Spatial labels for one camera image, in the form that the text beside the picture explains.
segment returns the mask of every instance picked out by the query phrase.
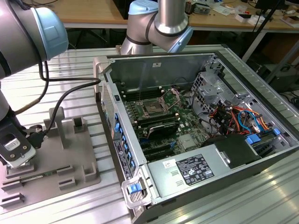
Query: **sticker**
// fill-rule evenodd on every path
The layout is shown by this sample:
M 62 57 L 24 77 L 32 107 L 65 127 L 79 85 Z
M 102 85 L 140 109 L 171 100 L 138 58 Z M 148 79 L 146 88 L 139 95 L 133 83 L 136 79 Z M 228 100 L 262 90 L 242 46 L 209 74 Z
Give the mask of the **sticker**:
M 214 174 L 202 154 L 176 162 L 187 185 L 204 181 Z
M 118 160 L 120 161 L 122 171 L 125 175 L 126 180 L 132 178 L 131 171 L 127 165 L 127 159 L 125 158 L 125 154 L 123 153 L 123 149 L 121 146 L 121 142 L 119 140 L 114 141 L 115 150 L 118 155 Z
M 172 160 L 164 161 L 163 165 L 164 165 L 165 169 L 167 169 L 169 167 L 174 167 L 176 165 L 176 160 L 172 159 Z
M 153 63 L 153 68 L 161 67 L 161 62 L 160 63 Z

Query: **blue cable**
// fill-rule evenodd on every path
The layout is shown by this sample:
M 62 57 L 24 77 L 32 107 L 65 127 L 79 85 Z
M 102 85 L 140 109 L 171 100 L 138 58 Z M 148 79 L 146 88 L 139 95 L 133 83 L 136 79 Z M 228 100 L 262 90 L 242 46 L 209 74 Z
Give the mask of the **blue cable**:
M 250 130 L 248 127 L 244 126 L 244 125 L 242 124 L 242 122 L 241 122 L 241 113 L 242 113 L 242 112 L 243 112 L 243 111 L 240 111 L 240 113 L 239 113 L 239 115 L 238 115 L 238 122 L 239 122 L 239 124 L 240 124 L 243 128 L 247 129 L 247 130 L 250 132 L 250 134 L 251 134 L 251 130 Z
M 251 130 L 250 130 L 248 127 L 246 127 L 246 126 L 244 126 L 244 125 L 242 124 L 242 121 L 241 121 L 241 113 L 242 113 L 242 112 L 247 112 L 247 113 L 249 113 L 249 114 L 253 117 L 253 119 L 254 119 L 254 121 L 256 122 L 256 125 L 257 125 L 257 127 L 260 129 L 260 131 L 264 131 L 263 126 L 261 126 L 261 125 L 258 123 L 258 121 L 257 121 L 256 117 L 254 116 L 253 112 L 251 112 L 251 111 L 246 111 L 246 110 L 244 110 L 244 111 L 240 111 L 240 113 L 239 113 L 239 115 L 238 115 L 238 122 L 240 123 L 240 125 L 241 125 L 243 128 L 247 129 L 247 130 L 251 133 Z

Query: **power supply label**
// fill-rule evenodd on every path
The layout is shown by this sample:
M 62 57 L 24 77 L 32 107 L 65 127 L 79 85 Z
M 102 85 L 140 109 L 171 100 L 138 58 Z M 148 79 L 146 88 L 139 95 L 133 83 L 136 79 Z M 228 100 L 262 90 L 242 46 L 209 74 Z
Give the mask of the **power supply label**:
M 177 166 L 189 186 L 214 176 L 202 154 L 177 161 Z
M 114 141 L 115 150 L 118 156 L 118 160 L 121 163 L 121 169 L 125 175 L 127 180 L 132 178 L 131 171 L 127 165 L 127 160 L 125 157 L 125 153 L 122 150 L 121 142 L 119 140 Z

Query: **pcie slot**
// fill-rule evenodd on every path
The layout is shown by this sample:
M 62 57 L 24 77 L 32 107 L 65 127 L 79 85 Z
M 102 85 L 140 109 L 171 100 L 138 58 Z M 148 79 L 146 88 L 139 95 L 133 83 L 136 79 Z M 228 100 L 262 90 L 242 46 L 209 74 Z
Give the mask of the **pcie slot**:
M 153 153 L 165 150 L 165 149 L 169 149 L 170 147 L 171 147 L 170 145 L 166 145 L 166 146 L 161 146 L 161 147 L 157 147 L 157 148 L 151 148 L 151 149 L 148 149 L 148 150 L 144 150 L 143 154 L 144 155 L 153 154 Z
M 145 155 L 145 158 L 149 161 L 152 161 L 152 160 L 162 159 L 166 156 L 171 156 L 173 154 L 174 154 L 174 152 L 172 149 L 164 149 L 159 152 L 147 154 L 147 155 Z

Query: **motherboard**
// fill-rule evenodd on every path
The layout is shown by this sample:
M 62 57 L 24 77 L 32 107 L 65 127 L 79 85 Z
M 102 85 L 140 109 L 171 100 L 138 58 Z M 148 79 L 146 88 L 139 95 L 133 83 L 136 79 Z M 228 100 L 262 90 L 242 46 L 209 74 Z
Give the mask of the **motherboard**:
M 199 148 L 209 138 L 188 103 L 189 92 L 179 88 L 127 92 L 127 114 L 148 161 Z

